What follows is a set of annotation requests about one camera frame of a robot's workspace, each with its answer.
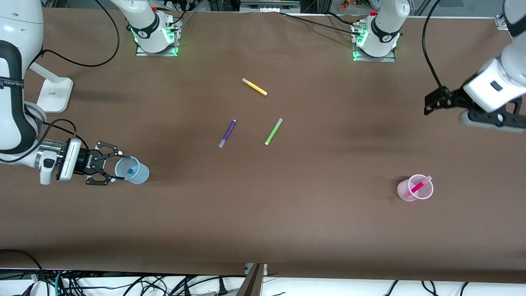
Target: clear plastic cup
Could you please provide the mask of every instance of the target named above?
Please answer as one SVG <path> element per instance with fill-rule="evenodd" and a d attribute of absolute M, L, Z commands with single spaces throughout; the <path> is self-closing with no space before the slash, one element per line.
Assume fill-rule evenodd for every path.
<path fill-rule="evenodd" d="M 130 181 L 134 184 L 142 184 L 146 182 L 150 176 L 150 169 L 139 162 L 133 156 L 130 158 L 120 159 L 115 165 L 115 175 L 117 177 L 124 177 L 124 180 Z"/>
<path fill-rule="evenodd" d="M 412 193 L 411 189 L 415 187 L 418 183 L 422 182 L 426 176 L 424 175 L 413 175 L 411 178 L 400 182 L 398 184 L 397 192 L 401 199 L 405 201 L 415 201 L 415 200 L 426 200 L 433 195 L 433 183 L 429 181 L 422 188 Z"/>

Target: marker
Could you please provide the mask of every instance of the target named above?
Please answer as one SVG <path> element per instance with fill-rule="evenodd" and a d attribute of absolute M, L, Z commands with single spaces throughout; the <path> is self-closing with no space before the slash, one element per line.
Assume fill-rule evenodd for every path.
<path fill-rule="evenodd" d="M 420 188 L 424 187 L 424 185 L 426 185 L 427 183 L 429 183 L 429 181 L 431 181 L 431 180 L 433 180 L 433 177 L 431 177 L 431 176 L 427 176 L 424 180 L 422 180 L 420 183 L 418 183 L 417 185 L 415 185 L 415 187 L 413 187 L 413 188 L 411 189 L 411 191 L 408 192 L 408 193 L 406 194 L 405 197 L 407 197 L 407 198 L 410 197 L 410 196 L 411 196 L 411 193 L 414 194 L 414 193 L 417 192 Z"/>
<path fill-rule="evenodd" d="M 267 140 L 265 141 L 265 145 L 270 144 L 270 141 L 272 141 L 272 138 L 274 137 L 274 135 L 275 135 L 276 132 L 278 131 L 279 126 L 281 125 L 282 122 L 283 122 L 283 118 L 280 118 L 280 119 L 278 120 L 278 123 L 276 123 L 276 125 L 274 126 L 274 129 L 270 132 L 270 135 L 268 135 L 268 138 L 267 138 Z"/>
<path fill-rule="evenodd" d="M 256 91 L 258 91 L 259 93 L 261 93 L 262 95 L 267 95 L 267 92 L 262 90 L 261 87 L 257 86 L 256 84 L 246 80 L 246 79 L 242 79 L 241 81 L 245 82 L 248 86 L 252 87 L 253 89 L 255 89 Z"/>
<path fill-rule="evenodd" d="M 223 145 L 225 145 L 225 142 L 228 140 L 228 137 L 230 136 L 232 130 L 234 129 L 234 126 L 236 126 L 236 120 L 232 120 L 230 125 L 228 126 L 227 132 L 223 136 L 223 139 L 221 140 L 221 143 L 219 143 L 219 148 L 223 148 Z"/>

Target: metal mounting plate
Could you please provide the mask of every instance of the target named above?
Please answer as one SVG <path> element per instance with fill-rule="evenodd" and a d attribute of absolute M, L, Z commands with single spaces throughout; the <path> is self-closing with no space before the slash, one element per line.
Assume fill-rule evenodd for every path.
<path fill-rule="evenodd" d="M 360 32 L 360 27 L 351 25 L 352 32 Z M 394 63 L 396 61 L 395 50 L 392 49 L 386 56 L 383 57 L 374 57 L 366 54 L 362 48 L 357 46 L 358 36 L 352 36 L 352 59 L 354 61 L 363 61 L 363 62 L 387 62 Z"/>

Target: brown paper sheet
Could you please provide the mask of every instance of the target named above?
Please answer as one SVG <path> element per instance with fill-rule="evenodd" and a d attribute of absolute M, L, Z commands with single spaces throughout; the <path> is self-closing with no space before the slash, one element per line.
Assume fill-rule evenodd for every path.
<path fill-rule="evenodd" d="M 526 279 L 526 139 L 462 126 L 460 110 L 423 115 L 437 87 L 423 19 L 407 20 L 390 64 L 353 62 L 346 34 L 275 13 L 198 13 L 179 57 L 135 57 L 123 15 L 112 14 L 121 49 L 109 64 L 49 53 L 39 63 L 75 82 L 59 116 L 90 145 L 139 158 L 150 179 L 42 186 L 37 170 L 2 165 L 2 248 L 46 268 L 229 274 L 266 262 L 281 276 Z M 102 11 L 46 9 L 45 30 L 44 48 L 79 62 L 103 61 L 115 46 Z M 490 19 L 434 19 L 428 32 L 450 88 L 509 42 Z M 28 72 L 27 100 L 41 83 Z M 416 173 L 433 176 L 435 193 L 404 202 L 396 185 Z"/>

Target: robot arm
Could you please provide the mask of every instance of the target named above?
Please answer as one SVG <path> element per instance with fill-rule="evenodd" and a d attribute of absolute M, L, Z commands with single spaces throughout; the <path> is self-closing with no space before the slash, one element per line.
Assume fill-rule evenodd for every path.
<path fill-rule="evenodd" d="M 525 132 L 526 116 L 520 114 L 522 95 L 526 94 L 526 2 L 506 0 L 503 9 L 513 43 L 456 91 L 440 89 L 426 96 L 424 114 L 436 109 L 461 107 L 461 123 L 509 132 Z M 514 105 L 513 112 L 506 104 Z"/>
<path fill-rule="evenodd" d="M 25 107 L 23 80 L 42 49 L 44 22 L 39 0 L 0 0 L 0 7 L 0 153 L 17 155 L 33 147 L 45 120 Z"/>
<path fill-rule="evenodd" d="M 158 53 L 175 42 L 174 17 L 153 11 L 147 0 L 110 0 L 128 20 L 137 44 L 149 53 Z"/>
<path fill-rule="evenodd" d="M 124 156 L 117 146 L 99 141 L 93 150 L 81 148 L 73 136 L 66 142 L 38 140 L 46 114 L 37 105 L 24 102 L 24 76 L 42 50 L 44 22 L 40 0 L 0 0 L 0 163 L 27 165 L 40 170 L 41 184 L 69 181 L 74 173 L 87 174 L 86 184 L 107 185 L 116 179 L 104 172 L 106 158 Z M 111 153 L 102 154 L 107 147 Z M 93 180 L 93 174 L 104 176 Z"/>
<path fill-rule="evenodd" d="M 406 21 L 411 7 L 407 0 L 384 0 L 377 15 L 370 15 L 360 22 L 366 31 L 357 45 L 373 57 L 383 57 L 396 46 L 400 29 Z"/>

